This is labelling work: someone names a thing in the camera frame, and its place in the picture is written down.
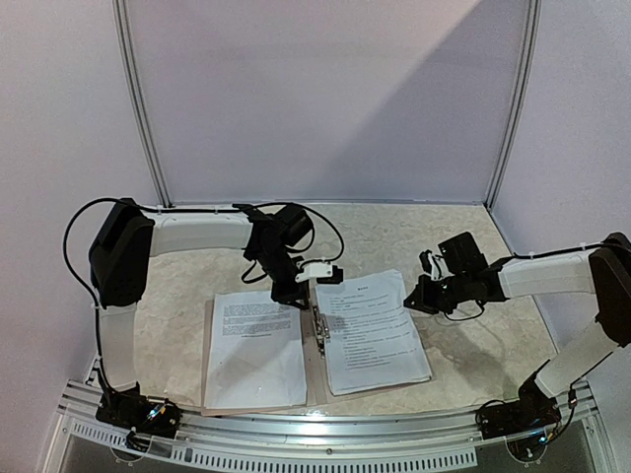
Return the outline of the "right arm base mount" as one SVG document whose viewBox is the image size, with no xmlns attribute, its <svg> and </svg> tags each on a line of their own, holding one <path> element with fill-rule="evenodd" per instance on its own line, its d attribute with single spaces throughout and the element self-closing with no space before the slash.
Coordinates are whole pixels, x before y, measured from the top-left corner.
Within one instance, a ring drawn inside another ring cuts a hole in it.
<svg viewBox="0 0 631 473">
<path fill-rule="evenodd" d="M 543 433 L 539 444 L 549 444 L 558 439 L 571 424 L 578 396 L 575 389 L 567 395 L 570 414 L 562 422 L 560 408 L 555 398 L 543 394 L 521 394 L 516 401 L 491 400 L 475 411 L 475 423 L 484 439 L 494 439 L 544 429 L 553 424 L 550 433 Z"/>
</svg>

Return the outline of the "white paper stack remainder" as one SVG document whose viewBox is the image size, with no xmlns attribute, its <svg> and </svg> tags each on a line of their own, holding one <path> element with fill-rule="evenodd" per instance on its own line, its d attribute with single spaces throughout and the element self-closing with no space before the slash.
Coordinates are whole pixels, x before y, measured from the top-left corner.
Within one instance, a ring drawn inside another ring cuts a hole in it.
<svg viewBox="0 0 631 473">
<path fill-rule="evenodd" d="M 409 310 L 400 272 L 387 270 L 318 285 L 315 298 L 328 327 L 324 356 L 335 396 L 431 379 L 431 368 Z"/>
</svg>

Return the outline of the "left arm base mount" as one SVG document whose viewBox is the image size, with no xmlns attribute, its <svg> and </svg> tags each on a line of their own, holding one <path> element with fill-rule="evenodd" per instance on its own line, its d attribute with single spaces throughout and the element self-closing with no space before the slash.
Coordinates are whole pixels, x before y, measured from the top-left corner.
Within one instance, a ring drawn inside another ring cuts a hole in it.
<svg viewBox="0 0 631 473">
<path fill-rule="evenodd" d="M 142 395 L 139 385 L 125 391 L 106 388 L 96 413 L 97 421 L 125 429 L 124 446 L 139 452 L 149 449 L 153 437 L 175 439 L 181 417 L 173 401 Z"/>
</svg>

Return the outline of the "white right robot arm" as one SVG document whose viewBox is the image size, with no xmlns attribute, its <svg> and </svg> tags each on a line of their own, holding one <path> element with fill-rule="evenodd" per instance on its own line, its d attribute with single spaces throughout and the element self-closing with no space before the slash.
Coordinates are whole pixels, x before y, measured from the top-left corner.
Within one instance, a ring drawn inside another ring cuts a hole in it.
<svg viewBox="0 0 631 473">
<path fill-rule="evenodd" d="M 516 400 L 480 409 L 483 426 L 529 430 L 559 419 L 558 396 L 630 344 L 630 239 L 621 232 L 494 262 L 464 232 L 419 259 L 423 272 L 403 302 L 409 309 L 451 315 L 464 303 L 485 308 L 529 297 L 537 305 L 556 300 L 559 309 L 583 318 L 556 355 L 523 382 Z"/>
</svg>

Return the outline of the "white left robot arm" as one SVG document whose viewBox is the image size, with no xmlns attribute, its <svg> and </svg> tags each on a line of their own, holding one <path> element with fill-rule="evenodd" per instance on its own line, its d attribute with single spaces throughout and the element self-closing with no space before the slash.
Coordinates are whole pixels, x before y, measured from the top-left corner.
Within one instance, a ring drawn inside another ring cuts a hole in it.
<svg viewBox="0 0 631 473">
<path fill-rule="evenodd" d="M 115 390 L 106 404 L 126 428 L 146 420 L 146 406 L 128 390 L 138 383 L 134 368 L 134 324 L 146 291 L 152 258 L 175 252 L 230 249 L 243 252 L 272 281 L 271 299 L 304 308 L 307 284 L 296 245 L 315 230 L 306 210 L 285 204 L 274 213 L 252 206 L 143 210 L 132 199 L 116 202 L 89 250 L 91 282 L 98 293 L 103 378 Z"/>
</svg>

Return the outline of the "brown plastic folder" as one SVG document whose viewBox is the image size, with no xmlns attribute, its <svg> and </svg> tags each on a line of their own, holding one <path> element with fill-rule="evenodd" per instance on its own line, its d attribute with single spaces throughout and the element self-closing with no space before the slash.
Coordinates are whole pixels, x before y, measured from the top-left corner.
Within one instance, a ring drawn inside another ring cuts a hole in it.
<svg viewBox="0 0 631 473">
<path fill-rule="evenodd" d="M 203 406 L 199 408 L 203 417 L 218 417 L 242 414 L 281 414 L 286 411 L 298 408 L 313 408 L 316 406 L 329 406 L 339 404 L 345 401 L 365 398 L 371 395 L 381 394 L 383 392 L 395 391 L 403 388 L 419 384 L 420 380 L 376 387 L 370 390 L 358 391 L 353 393 L 345 393 L 333 395 L 330 391 L 328 383 L 328 373 L 326 367 L 326 359 L 319 352 L 316 345 L 316 336 L 312 314 L 310 312 L 301 313 L 301 327 L 303 335 L 303 353 L 306 371 L 307 400 L 302 405 L 282 406 L 274 408 L 239 408 L 239 409 L 210 409 L 205 406 L 205 394 L 208 379 L 208 366 L 210 362 L 210 348 L 213 330 L 214 302 L 208 300 L 205 302 L 205 321 L 204 321 L 204 341 L 203 341 L 203 361 L 201 373 L 201 401 Z"/>
</svg>

